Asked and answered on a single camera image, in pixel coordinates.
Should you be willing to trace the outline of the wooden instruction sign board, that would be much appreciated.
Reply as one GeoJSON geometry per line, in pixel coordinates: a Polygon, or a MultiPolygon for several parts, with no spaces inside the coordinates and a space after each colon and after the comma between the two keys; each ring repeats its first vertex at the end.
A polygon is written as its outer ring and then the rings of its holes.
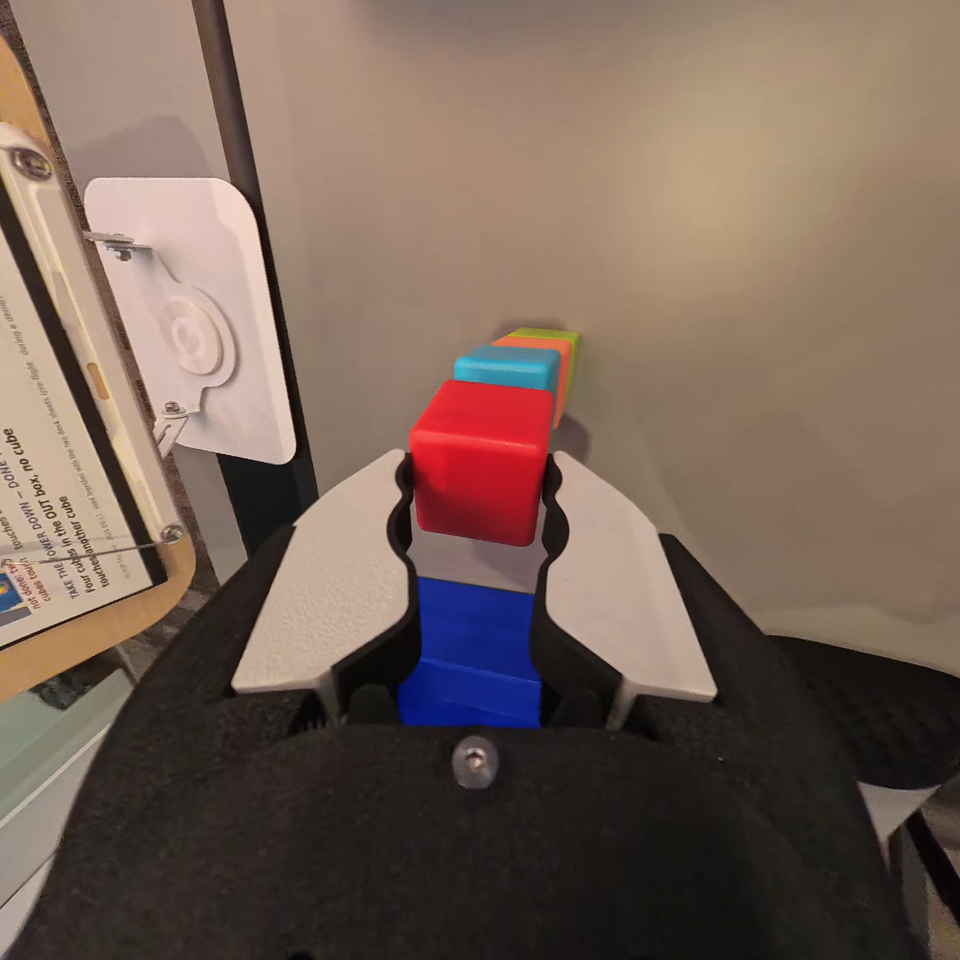
{"type": "Polygon", "coordinates": [[[2,701],[154,628],[196,552],[2,35],[2,701]]]}

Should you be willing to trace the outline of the white sign stand base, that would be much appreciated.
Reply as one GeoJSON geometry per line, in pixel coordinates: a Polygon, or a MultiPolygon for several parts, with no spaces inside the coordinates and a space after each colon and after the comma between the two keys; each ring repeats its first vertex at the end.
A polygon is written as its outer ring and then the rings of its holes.
{"type": "Polygon", "coordinates": [[[214,177],[97,177],[83,202],[161,451],[290,462],[296,431],[246,198],[214,177]]]}

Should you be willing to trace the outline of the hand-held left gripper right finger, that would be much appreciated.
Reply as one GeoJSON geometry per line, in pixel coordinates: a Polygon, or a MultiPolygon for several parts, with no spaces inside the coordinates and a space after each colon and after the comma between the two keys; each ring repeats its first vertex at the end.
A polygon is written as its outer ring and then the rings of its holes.
{"type": "Polygon", "coordinates": [[[654,697],[713,702],[716,681],[654,523],[562,451],[546,463],[544,560],[529,634],[541,717],[593,696],[606,724],[654,697]]]}

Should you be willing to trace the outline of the green magnetic cube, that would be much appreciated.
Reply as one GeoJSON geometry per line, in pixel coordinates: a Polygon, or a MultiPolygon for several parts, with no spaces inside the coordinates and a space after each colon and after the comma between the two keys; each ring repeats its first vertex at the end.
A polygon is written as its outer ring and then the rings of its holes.
{"type": "Polygon", "coordinates": [[[566,372],[561,375],[562,400],[559,403],[559,407],[565,409],[570,401],[570,396],[573,392],[573,386],[576,380],[580,354],[582,352],[582,334],[577,331],[562,328],[534,327],[527,325],[511,331],[510,334],[504,337],[504,339],[523,341],[525,346],[531,346],[528,341],[542,341],[540,344],[541,346],[543,346],[547,341],[549,341],[551,344],[561,341],[569,343],[569,350],[567,351],[569,353],[569,358],[565,367],[566,372]]]}

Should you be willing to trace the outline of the orange magnetic cube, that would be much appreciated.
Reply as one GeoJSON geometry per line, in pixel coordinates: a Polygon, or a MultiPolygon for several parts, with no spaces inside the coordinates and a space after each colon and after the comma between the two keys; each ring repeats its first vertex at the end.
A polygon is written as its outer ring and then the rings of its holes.
{"type": "Polygon", "coordinates": [[[540,341],[540,342],[537,342],[537,341],[533,341],[533,342],[528,341],[527,343],[530,344],[530,345],[525,345],[523,341],[518,341],[518,340],[505,340],[504,337],[500,337],[500,338],[492,341],[492,344],[493,344],[494,346],[511,347],[511,348],[523,348],[523,349],[542,350],[542,351],[552,350],[552,351],[554,351],[555,353],[558,353],[558,354],[559,354],[559,357],[560,357],[560,374],[559,374],[559,380],[558,380],[558,389],[559,389],[559,394],[558,394],[558,406],[560,406],[560,403],[561,403],[561,401],[562,401],[562,399],[563,399],[563,395],[562,395],[562,381],[563,381],[563,377],[562,377],[562,374],[564,374],[564,373],[566,372],[566,366],[568,365],[568,361],[569,361],[569,358],[570,358],[570,354],[568,353],[568,350],[570,349],[570,344],[569,344],[568,342],[563,342],[563,341],[553,342],[553,343],[547,341],[547,342],[544,343],[543,345],[541,345],[541,344],[543,343],[543,341],[540,341]]]}

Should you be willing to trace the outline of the blue plastic bin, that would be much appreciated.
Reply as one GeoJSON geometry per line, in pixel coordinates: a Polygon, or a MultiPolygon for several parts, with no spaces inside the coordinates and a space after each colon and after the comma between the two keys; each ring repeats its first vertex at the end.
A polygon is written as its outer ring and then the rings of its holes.
{"type": "Polygon", "coordinates": [[[538,729],[531,593],[418,578],[421,655],[398,690],[407,727],[538,729]]]}

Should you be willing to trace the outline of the teal magnetic cube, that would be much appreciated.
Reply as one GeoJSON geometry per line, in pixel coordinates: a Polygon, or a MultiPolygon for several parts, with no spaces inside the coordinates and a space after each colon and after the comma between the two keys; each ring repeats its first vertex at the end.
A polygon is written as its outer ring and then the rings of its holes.
{"type": "Polygon", "coordinates": [[[547,392],[553,399],[553,426],[559,424],[561,357],[552,349],[487,344],[457,358],[456,381],[547,392]]]}

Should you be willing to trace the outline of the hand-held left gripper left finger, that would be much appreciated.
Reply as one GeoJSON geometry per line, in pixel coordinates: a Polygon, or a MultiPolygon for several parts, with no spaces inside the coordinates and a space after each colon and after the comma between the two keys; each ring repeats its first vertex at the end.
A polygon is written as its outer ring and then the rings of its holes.
{"type": "Polygon", "coordinates": [[[392,699],[420,661],[419,580],[409,557],[411,456],[391,449],[294,523],[233,674],[238,694],[312,691],[338,721],[354,693],[392,699]]]}

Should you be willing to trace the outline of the black textured mat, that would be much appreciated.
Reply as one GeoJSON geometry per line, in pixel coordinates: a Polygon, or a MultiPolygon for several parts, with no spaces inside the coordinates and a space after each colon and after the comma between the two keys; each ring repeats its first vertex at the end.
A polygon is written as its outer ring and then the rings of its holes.
{"type": "Polygon", "coordinates": [[[770,640],[818,701],[860,783],[936,789],[958,774],[958,678],[808,639],[770,640]]]}

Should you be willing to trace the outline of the red magnetic cube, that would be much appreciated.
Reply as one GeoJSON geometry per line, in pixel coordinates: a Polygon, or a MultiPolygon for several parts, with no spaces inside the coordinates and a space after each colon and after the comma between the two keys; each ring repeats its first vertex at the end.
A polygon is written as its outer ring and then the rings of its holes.
{"type": "Polygon", "coordinates": [[[409,434],[419,528],[531,545],[553,423],[549,390],[444,381],[409,434]]]}

